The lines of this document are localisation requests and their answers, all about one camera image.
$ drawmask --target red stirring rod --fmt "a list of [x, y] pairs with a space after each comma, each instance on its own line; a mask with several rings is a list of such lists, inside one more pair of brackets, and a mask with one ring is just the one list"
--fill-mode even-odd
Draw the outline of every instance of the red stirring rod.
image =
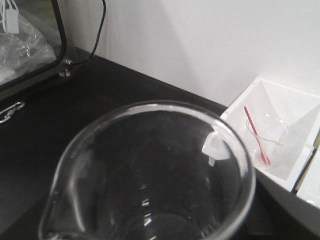
[[[250, 125], [251, 125], [251, 127], [252, 127], [252, 130], [253, 130], [254, 134], [255, 134], [256, 136], [258, 136], [257, 129], [256, 129], [255, 125], [254, 125], [254, 122], [252, 121], [252, 118], [251, 118], [251, 116], [250, 116], [250, 114], [249, 114], [248, 109], [247, 109], [246, 106], [244, 106], [244, 111], [245, 111], [245, 114], [246, 114], [246, 116], [247, 116], [247, 118], [248, 118], [248, 120], [249, 120], [249, 123], [250, 123]], [[257, 137], [256, 137], [256, 140], [257, 140], [257, 142], [258, 142], [258, 144], [259, 144], [260, 154], [261, 154], [261, 158], [262, 158], [263, 162], [264, 162], [267, 166], [271, 165], [270, 159], [268, 158], [267, 154], [266, 154], [265, 151], [264, 151], [264, 146], [263, 146], [262, 142], [261, 142], [260, 139], [257, 138]]]

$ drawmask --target plastic bag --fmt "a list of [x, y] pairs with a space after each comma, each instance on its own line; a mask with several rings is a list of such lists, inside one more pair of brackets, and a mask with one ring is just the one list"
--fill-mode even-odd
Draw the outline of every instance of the plastic bag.
[[44, 36], [23, 16], [18, 20], [19, 34], [0, 34], [0, 85], [56, 59]]

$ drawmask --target small glass beaker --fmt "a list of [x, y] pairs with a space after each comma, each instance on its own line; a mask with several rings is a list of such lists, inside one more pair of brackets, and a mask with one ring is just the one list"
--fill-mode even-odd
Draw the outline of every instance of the small glass beaker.
[[283, 120], [272, 117], [267, 113], [258, 116], [253, 115], [252, 122], [258, 132], [257, 134], [254, 133], [250, 121], [247, 119], [246, 128], [249, 134], [245, 136], [244, 141], [247, 143], [254, 165], [256, 167], [266, 167], [262, 159], [261, 147], [270, 160], [270, 165], [276, 163], [290, 135], [288, 125]]

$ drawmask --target metal clip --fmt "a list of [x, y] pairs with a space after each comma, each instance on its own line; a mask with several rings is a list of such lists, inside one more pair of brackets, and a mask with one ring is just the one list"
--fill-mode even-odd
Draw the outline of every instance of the metal clip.
[[13, 105], [7, 107], [6, 109], [0, 111], [0, 116], [5, 113], [3, 119], [0, 120], [0, 124], [3, 124], [6, 121], [8, 121], [11, 118], [11, 116], [13, 114], [15, 114], [16, 111], [22, 109], [24, 106], [25, 106], [25, 103], [23, 101], [18, 101], [15, 104], [13, 104]]

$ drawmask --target black countertop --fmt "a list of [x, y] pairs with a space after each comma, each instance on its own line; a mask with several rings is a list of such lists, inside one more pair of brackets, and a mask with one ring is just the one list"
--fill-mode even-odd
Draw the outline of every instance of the black countertop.
[[[120, 106], [176, 100], [217, 115], [226, 108], [116, 63], [94, 57], [71, 78], [54, 76], [0, 104], [25, 107], [0, 124], [0, 240], [35, 240], [59, 158], [86, 125]], [[317, 239], [258, 181], [246, 223], [234, 239]]]

